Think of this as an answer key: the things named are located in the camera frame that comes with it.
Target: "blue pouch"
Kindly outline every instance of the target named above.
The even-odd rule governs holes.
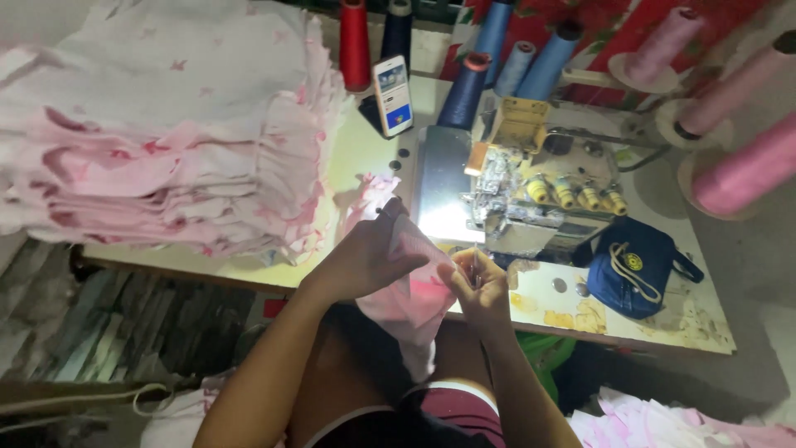
[[[672,269],[694,283],[704,279],[704,273],[677,251],[672,237],[625,218],[601,237],[589,265],[587,286],[614,311],[644,319],[661,311]]]

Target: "smartphone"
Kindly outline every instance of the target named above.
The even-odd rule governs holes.
[[[373,66],[373,83],[384,135],[392,137],[410,128],[414,116],[404,57],[398,55],[377,62]]]

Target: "phone screen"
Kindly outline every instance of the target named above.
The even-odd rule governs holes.
[[[406,65],[387,69],[377,75],[382,107],[387,117],[387,128],[392,129],[412,118],[409,107],[409,87]]]

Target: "person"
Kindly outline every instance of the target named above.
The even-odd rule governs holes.
[[[383,210],[356,224],[302,280],[225,384],[194,448],[270,448],[285,434],[288,448],[580,446],[520,349],[505,272],[475,248],[452,256],[461,269],[438,268],[466,324],[443,322],[430,383],[409,391],[416,399],[398,411],[357,368],[339,334],[321,325],[332,304],[374,293],[428,263],[420,255],[387,259],[394,219],[407,211],[397,198]],[[481,277],[478,289],[463,274],[472,269]]]

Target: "white table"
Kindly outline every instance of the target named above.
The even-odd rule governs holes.
[[[415,127],[392,140],[381,138],[356,110],[349,114],[338,133],[328,176],[338,206],[344,210],[352,200],[352,193],[360,184],[357,175],[390,172],[388,165],[393,160],[401,163],[401,169],[395,172],[402,180],[396,194],[405,202],[411,201],[418,131],[435,123],[450,86],[447,81],[412,77]],[[606,112],[600,116],[580,106],[563,104],[554,109],[548,122],[617,134],[618,126],[627,117],[625,112]],[[408,149],[409,157],[400,158],[397,155],[400,148]],[[622,185],[630,216],[671,235],[680,251],[689,254],[705,272],[705,279],[695,285],[672,274],[666,286],[665,308],[654,317],[631,320],[594,297],[584,298],[576,293],[575,284],[588,277],[588,269],[539,263],[537,269],[517,275],[517,287],[511,292],[511,317],[515,327],[642,350],[689,348],[733,353],[735,342],[669,164],[659,160],[636,172],[623,174]],[[334,222],[339,222],[339,215]],[[180,246],[133,250],[126,246],[88,245],[84,248],[84,257],[97,265],[155,269],[166,275],[198,277],[251,289],[288,291],[328,254],[340,237],[340,227],[334,226],[325,250],[296,267],[265,268],[253,257],[209,258]],[[552,287],[555,278],[568,284],[566,292],[558,293]],[[460,316],[460,312],[456,304],[449,316]]]

